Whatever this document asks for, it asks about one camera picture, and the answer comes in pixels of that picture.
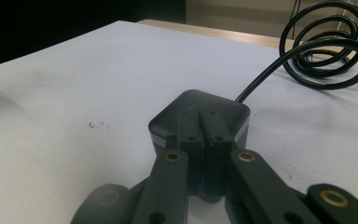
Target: coiled cable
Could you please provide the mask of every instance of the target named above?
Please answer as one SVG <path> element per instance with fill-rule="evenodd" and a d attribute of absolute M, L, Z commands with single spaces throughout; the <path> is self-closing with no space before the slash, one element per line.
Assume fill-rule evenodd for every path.
<path fill-rule="evenodd" d="M 328 82 L 330 77 L 344 74 L 358 62 L 358 25 L 349 17 L 334 15 L 314 21 L 298 34 L 294 41 L 293 48 L 289 51 L 285 51 L 284 47 L 287 36 L 294 25 L 312 11 L 325 7 L 339 7 L 346 9 L 358 20 L 358 6 L 349 2 L 323 1 L 301 10 L 289 21 L 282 32 L 279 46 L 281 57 L 264 70 L 251 84 L 249 84 L 249 86 L 237 97 L 236 102 L 242 103 L 250 95 L 250 93 L 257 88 L 258 85 L 260 85 L 281 65 L 283 65 L 286 72 L 297 82 L 315 90 L 337 90 L 347 88 L 358 83 L 358 74 L 345 81 L 337 83 Z M 341 21 L 347 24 L 350 28 L 350 32 L 326 31 L 314 35 L 306 41 L 302 40 L 304 36 L 312 30 L 312 28 L 330 21 Z M 336 52 L 333 50 L 318 49 L 321 47 L 342 47 L 343 50 Z M 351 59 L 348 59 L 347 56 L 352 51 L 355 51 L 356 54 Z M 327 55 L 330 56 L 330 58 L 317 62 L 310 61 L 309 57 L 316 54 Z M 289 64 L 289 60 L 291 60 L 293 67 L 296 70 Z M 339 68 L 322 68 L 323 66 L 328 66 L 338 62 L 343 63 L 343 65 Z"/>

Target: white tabletop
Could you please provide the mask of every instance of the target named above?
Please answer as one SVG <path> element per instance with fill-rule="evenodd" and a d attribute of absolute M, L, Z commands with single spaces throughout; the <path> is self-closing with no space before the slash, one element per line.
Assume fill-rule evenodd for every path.
<path fill-rule="evenodd" d="M 159 111 L 190 89 L 235 99 L 277 57 L 119 21 L 0 64 L 0 223 L 66 224 L 96 187 L 134 186 L 153 166 L 147 124 Z M 280 68 L 245 103 L 248 148 L 290 187 L 358 198 L 358 84 L 314 91 Z M 228 223 L 223 203 L 191 198 L 188 223 Z"/>

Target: white table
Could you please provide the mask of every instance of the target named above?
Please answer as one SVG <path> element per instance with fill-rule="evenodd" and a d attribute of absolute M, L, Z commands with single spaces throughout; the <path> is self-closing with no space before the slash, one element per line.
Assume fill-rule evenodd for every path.
<path fill-rule="evenodd" d="M 155 159 L 148 122 L 181 92 L 236 96 L 275 49 L 115 22 L 0 64 L 0 223 L 69 223 L 96 187 L 128 188 Z M 280 68 L 245 103 L 248 148 L 292 188 L 358 198 L 358 84 L 314 91 Z M 189 224 L 228 223 L 223 203 L 189 201 Z"/>

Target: dark background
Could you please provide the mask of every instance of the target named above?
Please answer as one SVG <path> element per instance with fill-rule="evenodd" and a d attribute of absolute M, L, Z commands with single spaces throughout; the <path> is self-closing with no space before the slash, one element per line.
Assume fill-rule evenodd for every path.
<path fill-rule="evenodd" d="M 0 63 L 114 21 L 186 23 L 186 0 L 0 1 Z"/>

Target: wall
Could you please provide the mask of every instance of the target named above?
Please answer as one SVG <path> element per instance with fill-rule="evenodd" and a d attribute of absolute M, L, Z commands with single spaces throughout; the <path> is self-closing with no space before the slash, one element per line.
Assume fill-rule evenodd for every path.
<path fill-rule="evenodd" d="M 302 0 L 300 10 L 317 2 L 320 1 Z M 358 6 L 358 0 L 351 2 Z M 187 24 L 279 37 L 290 19 L 294 3 L 295 0 L 187 0 L 186 21 Z M 310 21 L 342 14 L 342 11 L 337 8 L 318 10 L 298 23 L 296 29 L 299 31 Z M 325 28 L 336 29 L 337 22 L 330 22 L 319 30 Z"/>

